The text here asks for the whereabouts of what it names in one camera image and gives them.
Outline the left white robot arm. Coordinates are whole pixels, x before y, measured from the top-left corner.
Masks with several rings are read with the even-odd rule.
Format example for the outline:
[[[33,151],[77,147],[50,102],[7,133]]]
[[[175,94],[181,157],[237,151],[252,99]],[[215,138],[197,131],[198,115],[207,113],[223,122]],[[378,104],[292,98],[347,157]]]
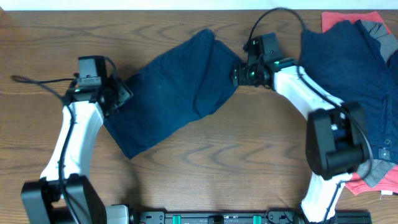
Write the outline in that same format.
[[[104,119],[132,96],[118,78],[75,78],[65,93],[62,128],[39,180],[21,199],[31,223],[129,223],[126,205],[105,206],[91,185],[94,146]]]

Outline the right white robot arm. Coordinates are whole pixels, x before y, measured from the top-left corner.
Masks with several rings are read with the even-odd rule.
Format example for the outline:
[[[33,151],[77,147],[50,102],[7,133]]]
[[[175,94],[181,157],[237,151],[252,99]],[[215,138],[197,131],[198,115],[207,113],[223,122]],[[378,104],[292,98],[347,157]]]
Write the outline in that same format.
[[[317,85],[292,58],[236,63],[234,86],[264,86],[288,99],[307,121],[305,156],[312,176],[296,212],[268,210],[266,223],[371,223],[368,212],[337,212],[343,187],[360,164],[371,162],[362,107]]]

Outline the navy blue shorts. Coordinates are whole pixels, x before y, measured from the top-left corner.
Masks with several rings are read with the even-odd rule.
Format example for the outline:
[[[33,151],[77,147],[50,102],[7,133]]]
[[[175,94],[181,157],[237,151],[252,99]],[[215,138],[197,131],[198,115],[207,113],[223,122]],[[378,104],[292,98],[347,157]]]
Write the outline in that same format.
[[[220,108],[236,91],[229,76],[240,61],[211,30],[201,30],[125,81],[133,96],[105,128],[132,159]]]

